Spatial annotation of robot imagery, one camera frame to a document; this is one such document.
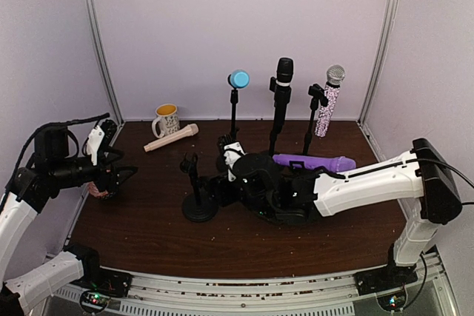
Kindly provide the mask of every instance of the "round black stand base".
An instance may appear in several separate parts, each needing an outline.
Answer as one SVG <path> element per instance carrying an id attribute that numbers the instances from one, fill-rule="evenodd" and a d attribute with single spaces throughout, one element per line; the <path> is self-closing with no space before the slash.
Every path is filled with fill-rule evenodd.
<path id="1" fill-rule="evenodd" d="M 196 203 L 194 194 L 188 195 L 181 205 L 185 218 L 192 222 L 206 222 L 216 216 L 218 211 L 217 201 L 211 199 L 208 194 L 201 191 L 201 204 Z"/>

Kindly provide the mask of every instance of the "black cable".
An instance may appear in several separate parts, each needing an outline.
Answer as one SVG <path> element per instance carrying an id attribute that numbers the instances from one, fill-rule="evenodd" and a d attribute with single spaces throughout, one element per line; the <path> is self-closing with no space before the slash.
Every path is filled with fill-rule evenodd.
<path id="1" fill-rule="evenodd" d="M 244 156 L 245 156 L 244 153 L 238 151 L 237 149 L 233 149 L 233 148 L 227 148 L 227 149 L 224 150 L 224 153 L 225 153 L 225 152 L 234 152 L 234 153 L 237 153 L 238 155 L 240 155 L 241 157 L 244 157 Z"/>
<path id="2" fill-rule="evenodd" d="M 418 290 L 418 292 L 416 293 L 415 297 L 404 307 L 401 308 L 402 311 L 408 309 L 410 306 L 413 305 L 413 303 L 416 301 L 416 299 L 418 299 L 418 296 L 420 296 L 421 294 L 421 291 L 423 290 L 423 287 L 424 287 L 424 284 L 427 282 L 427 276 L 428 276 L 428 266 L 427 266 L 427 262 L 425 261 L 423 255 L 420 255 L 421 257 L 421 261 L 423 262 L 423 265 L 424 265 L 424 277 L 423 277 L 423 282 L 421 283 L 421 286 L 420 286 L 420 289 Z"/>
<path id="3" fill-rule="evenodd" d="M 110 114 L 105 113 L 105 114 L 102 114 L 102 115 L 99 115 L 99 116 L 93 116 L 92 118 L 82 118 L 82 119 L 76 119 L 76 120 L 65 121 L 65 122 L 50 122 L 49 124 L 44 124 L 44 125 L 41 125 L 40 127 L 38 127 L 35 130 L 35 132 L 27 139 L 27 141 L 24 143 L 23 147 L 21 148 L 21 152 L 18 156 L 18 159 L 16 160 L 15 168 L 13 168 L 12 175 L 11 175 L 9 181 L 7 182 L 7 185 L 5 185 L 4 196 L 3 196 L 2 200 L 1 200 L 1 203 L 0 203 L 0 214 L 3 212 L 3 209 L 5 208 L 5 205 L 7 204 L 8 194 L 10 194 L 10 190 L 11 190 L 13 181 L 15 180 L 15 174 L 16 174 L 16 171 L 18 170 L 18 168 L 20 167 L 21 160 L 23 159 L 23 156 L 26 153 L 27 148 L 30 145 L 31 141 L 42 130 L 44 130 L 47 127 L 63 127 L 63 126 L 67 127 L 67 126 L 87 124 L 89 122 L 100 121 L 100 120 L 103 120 L 103 119 L 109 118 L 109 117 L 110 117 Z"/>
<path id="4" fill-rule="evenodd" d="M 439 166 L 443 166 L 443 167 L 446 167 L 448 168 L 449 170 L 453 171 L 454 173 L 456 173 L 457 175 L 459 175 L 459 177 L 461 177 L 466 183 L 468 183 L 470 185 L 471 188 L 474 189 L 474 183 L 466 176 L 464 175 L 463 173 L 461 173 L 458 169 L 456 169 L 455 167 L 453 166 L 450 166 L 448 163 L 445 163 L 445 162 L 441 162 L 441 161 L 437 161 L 436 159 L 429 159 L 429 158 L 419 158 L 417 159 L 418 162 L 430 162 L 430 163 L 434 163 L 434 164 L 437 164 Z"/>

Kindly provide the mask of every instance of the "mug handle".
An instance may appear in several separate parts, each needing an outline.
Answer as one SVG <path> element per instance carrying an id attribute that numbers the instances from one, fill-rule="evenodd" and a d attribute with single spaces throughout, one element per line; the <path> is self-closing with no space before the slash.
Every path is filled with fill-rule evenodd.
<path id="1" fill-rule="evenodd" d="M 161 116 L 158 116 L 153 122 L 151 123 L 151 130 L 153 131 L 153 134 L 155 135 L 156 138 L 163 138 L 164 137 L 164 132 L 163 130 L 160 130 L 160 134 L 156 132 L 156 124 L 160 122 L 162 119 Z"/>

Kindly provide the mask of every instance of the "white wall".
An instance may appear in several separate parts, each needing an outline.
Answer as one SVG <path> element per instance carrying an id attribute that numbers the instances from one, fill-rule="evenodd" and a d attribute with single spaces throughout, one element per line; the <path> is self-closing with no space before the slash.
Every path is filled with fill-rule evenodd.
<path id="1" fill-rule="evenodd" d="M 4 186 L 21 146 L 36 127 L 102 114 L 110 107 L 84 0 L 0 0 L 0 9 L 0 186 Z M 80 141 L 90 128 L 74 130 Z M 80 192 L 70 189 L 48 203 L 22 239 L 8 278 L 41 264 L 47 252 L 60 250 Z"/>
<path id="2" fill-rule="evenodd" d="M 288 118 L 308 118 L 307 88 L 332 64 L 347 71 L 334 118 L 361 110 L 386 0 L 95 0 L 110 74 L 126 119 L 173 102 L 186 118 L 230 117 L 226 78 L 250 74 L 239 118 L 272 118 L 278 59 L 295 61 Z"/>
<path id="3" fill-rule="evenodd" d="M 474 178 L 474 0 L 401 0 L 368 119 L 382 152 L 397 155 L 428 138 Z M 464 201 L 474 191 L 459 182 Z M 441 228 L 436 243 L 461 314 L 473 314 L 474 209 Z"/>

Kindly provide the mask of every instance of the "sparkly microphone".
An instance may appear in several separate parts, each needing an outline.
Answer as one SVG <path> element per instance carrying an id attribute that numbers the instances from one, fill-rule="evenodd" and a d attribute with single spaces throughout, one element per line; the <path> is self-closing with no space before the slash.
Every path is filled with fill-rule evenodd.
<path id="1" fill-rule="evenodd" d="M 345 78 L 346 73 L 344 68 L 338 64 L 331 66 L 327 72 L 327 82 L 324 88 L 324 95 L 326 96 L 328 105 L 319 109 L 318 122 L 316 123 L 316 136 L 324 137 L 331 121 L 331 116 L 334 112 L 334 106 L 341 89 L 341 82 Z"/>

